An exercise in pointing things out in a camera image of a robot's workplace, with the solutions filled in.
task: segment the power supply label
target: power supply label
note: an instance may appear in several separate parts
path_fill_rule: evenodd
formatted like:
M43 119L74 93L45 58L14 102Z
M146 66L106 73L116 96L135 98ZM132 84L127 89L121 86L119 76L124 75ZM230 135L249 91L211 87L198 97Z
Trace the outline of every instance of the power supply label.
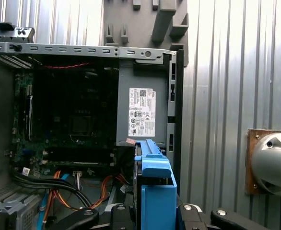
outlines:
M152 89L129 90L129 137L155 137L155 99Z

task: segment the blue plastic bracket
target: blue plastic bracket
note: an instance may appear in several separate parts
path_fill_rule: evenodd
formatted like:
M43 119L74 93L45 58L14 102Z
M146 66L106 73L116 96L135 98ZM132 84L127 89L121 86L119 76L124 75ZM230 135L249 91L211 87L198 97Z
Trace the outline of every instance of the blue plastic bracket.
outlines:
M136 143L139 143L141 147L142 176L171 178L172 170L169 160L161 153L160 148L155 144L155 142L151 139L147 139Z
M137 141L141 156L135 161L142 166L142 177L168 178L167 185L141 186L141 230L175 230L177 185L169 160L151 139Z

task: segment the green circuit board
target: green circuit board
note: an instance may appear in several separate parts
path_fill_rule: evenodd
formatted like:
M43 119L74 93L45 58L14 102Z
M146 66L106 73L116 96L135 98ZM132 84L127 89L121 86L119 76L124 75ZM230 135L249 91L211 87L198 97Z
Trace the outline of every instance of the green circuit board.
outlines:
M87 161L83 155L112 149L116 140L116 84L116 79L105 82L77 71L17 74L12 161L40 171L42 165L55 162L78 165ZM55 151L52 159L44 160ZM77 152L81 160L73 158ZM66 160L68 155L73 160Z

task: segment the corrugated metal wall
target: corrugated metal wall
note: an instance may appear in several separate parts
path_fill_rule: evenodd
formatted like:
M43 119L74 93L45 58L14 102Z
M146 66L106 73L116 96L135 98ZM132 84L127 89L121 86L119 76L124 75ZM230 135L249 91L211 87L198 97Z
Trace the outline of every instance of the corrugated metal wall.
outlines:
M281 230L281 198L246 196L246 133L281 129L281 0L190 0L181 198Z
M34 27L36 43L99 45L102 0L0 0L0 21Z

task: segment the metal screw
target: metal screw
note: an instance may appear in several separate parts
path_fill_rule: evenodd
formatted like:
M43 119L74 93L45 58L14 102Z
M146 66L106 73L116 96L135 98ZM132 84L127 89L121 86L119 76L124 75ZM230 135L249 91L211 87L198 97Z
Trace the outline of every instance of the metal screw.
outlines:
M126 207L124 207L124 206L118 206L117 209L118 209L118 210L124 210L124 209L126 209Z
M218 210L218 211L217 211L217 214L219 214L219 215L221 215L221 216L227 215L227 213L226 213L225 211L223 211L223 210Z
M87 210L84 212L84 215L86 215L86 216L90 216L92 214L93 214L93 212L91 210Z
M186 209L186 210L191 210L192 209L192 207L190 205L184 205L183 208Z

